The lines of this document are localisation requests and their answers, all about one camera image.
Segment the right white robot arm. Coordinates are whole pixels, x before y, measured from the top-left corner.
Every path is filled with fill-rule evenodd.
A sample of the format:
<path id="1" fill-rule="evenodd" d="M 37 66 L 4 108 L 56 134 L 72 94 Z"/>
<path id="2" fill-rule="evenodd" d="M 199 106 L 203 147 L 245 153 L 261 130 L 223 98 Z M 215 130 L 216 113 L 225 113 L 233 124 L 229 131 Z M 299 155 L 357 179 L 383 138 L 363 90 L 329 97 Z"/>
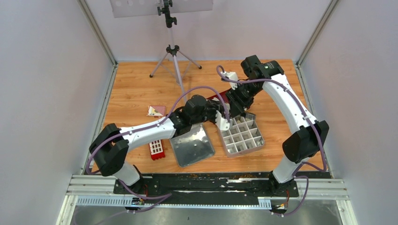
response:
<path id="1" fill-rule="evenodd" d="M 241 62 L 246 80 L 239 80 L 235 72 L 226 72 L 222 66 L 216 71 L 231 88 L 226 92 L 230 116 L 245 113 L 254 97 L 267 92 L 284 116 L 291 136 L 282 143 L 284 157 L 269 176 L 267 189 L 273 195 L 286 191 L 298 170 L 317 152 L 324 155 L 323 145 L 329 132 L 326 121 L 317 120 L 304 106 L 290 86 L 281 65 L 275 61 L 262 63 L 256 55 Z"/>

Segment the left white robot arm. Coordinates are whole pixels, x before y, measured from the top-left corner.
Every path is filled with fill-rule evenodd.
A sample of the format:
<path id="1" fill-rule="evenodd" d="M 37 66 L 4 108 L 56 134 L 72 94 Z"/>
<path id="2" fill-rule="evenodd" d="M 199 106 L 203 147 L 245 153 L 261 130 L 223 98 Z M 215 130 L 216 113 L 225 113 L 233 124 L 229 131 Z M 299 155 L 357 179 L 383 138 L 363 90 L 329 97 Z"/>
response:
<path id="1" fill-rule="evenodd" d="M 140 172 L 126 162 L 129 151 L 157 140 L 171 139 L 188 133 L 193 125 L 210 121 L 219 128 L 229 128 L 230 113 L 225 101 L 192 96 L 181 106 L 159 120 L 134 127 L 106 125 L 89 147 L 91 159 L 104 176 L 124 182 L 133 194 L 140 193 L 144 181 Z"/>

